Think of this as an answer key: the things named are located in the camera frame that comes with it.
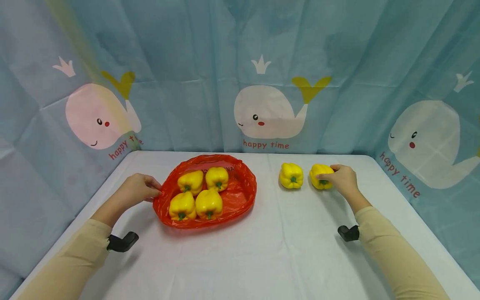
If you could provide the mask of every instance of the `human hand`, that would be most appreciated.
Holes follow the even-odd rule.
[[[140,173],[129,176],[119,189],[111,196],[111,201],[129,209],[143,201],[152,202],[160,195],[162,185],[155,178]]]
[[[328,180],[331,182],[337,191],[345,198],[347,198],[348,195],[359,191],[357,174],[351,167],[344,165],[331,165],[330,167],[335,173],[319,174],[317,175],[317,179]]]

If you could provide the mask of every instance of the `backdrop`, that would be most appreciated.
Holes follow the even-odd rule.
[[[480,286],[477,0],[0,0],[0,299],[127,155],[367,154]]]

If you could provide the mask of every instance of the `red plastic bag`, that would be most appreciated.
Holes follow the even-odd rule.
[[[205,174],[211,167],[224,167],[228,171],[228,187],[220,192],[223,214],[215,220],[170,219],[170,200],[181,193],[177,185],[178,178],[189,171],[203,170]],[[255,203],[257,181],[255,175],[239,159],[230,155],[200,155],[180,163],[167,177],[161,191],[162,194],[153,201],[153,209],[163,224],[180,229],[203,228],[231,221],[248,212]]]

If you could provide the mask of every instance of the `white table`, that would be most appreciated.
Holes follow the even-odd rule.
[[[163,182],[181,161],[201,153],[129,154],[102,185],[44,259],[48,259],[131,174]],[[352,166],[361,191],[423,257],[453,300],[480,299],[480,292],[428,229],[376,162],[367,156],[232,154],[257,177],[253,210],[220,228],[178,230],[160,223],[151,204],[121,217],[113,234],[134,231],[140,240],[126,253],[112,252],[89,281],[82,299],[391,299],[378,267],[359,242],[345,243],[340,225],[355,219],[334,190],[317,191],[308,181],[314,163]],[[283,162],[303,168],[300,190],[278,185]]]

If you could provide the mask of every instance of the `black wrist strap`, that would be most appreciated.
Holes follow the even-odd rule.
[[[121,239],[114,235],[110,235],[108,240],[110,243],[107,246],[107,250],[115,252],[127,252],[138,241],[138,234],[130,231],[127,235]]]
[[[360,231],[358,225],[355,225],[350,229],[347,226],[342,225],[338,228],[337,232],[344,241],[353,241],[360,238]]]

